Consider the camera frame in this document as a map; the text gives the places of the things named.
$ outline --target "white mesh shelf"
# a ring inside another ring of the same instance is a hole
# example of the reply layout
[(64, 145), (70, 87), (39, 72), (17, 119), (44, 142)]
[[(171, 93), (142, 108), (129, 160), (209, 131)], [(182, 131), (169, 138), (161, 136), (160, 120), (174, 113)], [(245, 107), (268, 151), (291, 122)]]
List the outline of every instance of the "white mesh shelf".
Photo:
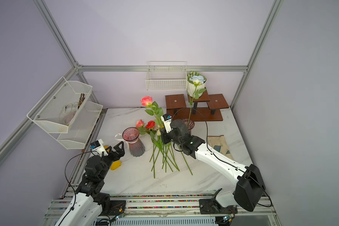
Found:
[(187, 89), (186, 62), (149, 61), (146, 86), (147, 90), (153, 91), (186, 90)]
[(68, 133), (61, 133), (56, 140), (66, 149), (84, 149), (102, 108), (102, 105), (86, 102)]
[[(29, 116), (31, 111), (27, 114), (29, 119), (47, 133), (68, 133), (92, 93), (90, 85), (78, 81), (67, 81), (64, 77), (59, 81), (63, 81), (62, 86), (39, 113), (31, 117)], [(84, 94), (85, 99), (78, 108), (81, 94)]]

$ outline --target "flower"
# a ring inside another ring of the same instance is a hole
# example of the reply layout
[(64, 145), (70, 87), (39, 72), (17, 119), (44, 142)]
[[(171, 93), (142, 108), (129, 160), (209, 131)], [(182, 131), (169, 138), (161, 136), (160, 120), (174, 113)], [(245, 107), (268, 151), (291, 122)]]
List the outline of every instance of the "flower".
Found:
[(137, 121), (136, 127), (141, 127), (143, 126), (144, 122), (142, 120)]
[(146, 129), (151, 129), (153, 128), (154, 126), (156, 125), (156, 123), (154, 121), (149, 121), (147, 126), (146, 126)]
[(152, 99), (152, 97), (145, 96), (140, 100), (140, 102), (143, 106), (148, 107), (148, 106), (151, 106), (153, 99)]
[(206, 79), (202, 75), (194, 75), (190, 78), (190, 81), (192, 81), (194, 85), (201, 85)]

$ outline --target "wooden stand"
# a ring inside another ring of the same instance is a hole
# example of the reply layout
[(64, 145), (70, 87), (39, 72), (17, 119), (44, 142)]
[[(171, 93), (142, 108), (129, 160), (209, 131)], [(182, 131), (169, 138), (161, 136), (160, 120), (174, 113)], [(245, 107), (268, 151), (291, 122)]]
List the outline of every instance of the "wooden stand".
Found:
[(166, 108), (172, 110), (173, 114), (177, 112), (178, 109), (186, 107), (185, 95), (176, 94), (176, 95), (167, 95), (166, 96)]
[[(206, 102), (208, 107), (197, 107), (198, 102)], [(167, 114), (176, 119), (188, 118), (190, 114), (190, 108), (182, 109), (186, 107), (186, 102), (183, 94), (168, 95), (166, 96)], [(199, 97), (199, 99), (193, 100), (193, 108), (190, 119), (193, 121), (222, 121), (222, 115), (220, 109), (229, 108), (225, 97), (222, 94), (209, 95), (207, 90)]]

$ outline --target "red rose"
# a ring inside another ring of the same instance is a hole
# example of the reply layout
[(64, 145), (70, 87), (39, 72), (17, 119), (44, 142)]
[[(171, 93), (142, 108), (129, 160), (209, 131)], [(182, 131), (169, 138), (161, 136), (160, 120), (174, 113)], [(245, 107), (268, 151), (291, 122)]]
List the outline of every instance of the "red rose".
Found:
[(153, 102), (153, 99), (152, 97), (149, 97), (149, 96), (145, 96), (140, 100), (140, 103), (146, 107), (150, 106), (152, 102)]
[(149, 121), (148, 125), (146, 126), (146, 129), (151, 129), (156, 125), (156, 123), (154, 121)]

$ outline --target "white flowers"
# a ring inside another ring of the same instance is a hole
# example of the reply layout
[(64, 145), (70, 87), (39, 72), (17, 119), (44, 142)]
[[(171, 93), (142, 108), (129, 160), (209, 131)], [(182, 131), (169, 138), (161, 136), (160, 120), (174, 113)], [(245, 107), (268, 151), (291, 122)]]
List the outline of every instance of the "white flowers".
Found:
[(191, 71), (187, 75), (187, 80), (188, 80), (189, 83), (192, 83), (195, 86), (199, 86), (199, 85), (205, 83), (207, 79), (203, 75), (201, 75), (201, 73)]
[(202, 75), (194, 75), (190, 78), (190, 81), (192, 81), (194, 85), (201, 85), (206, 79)]

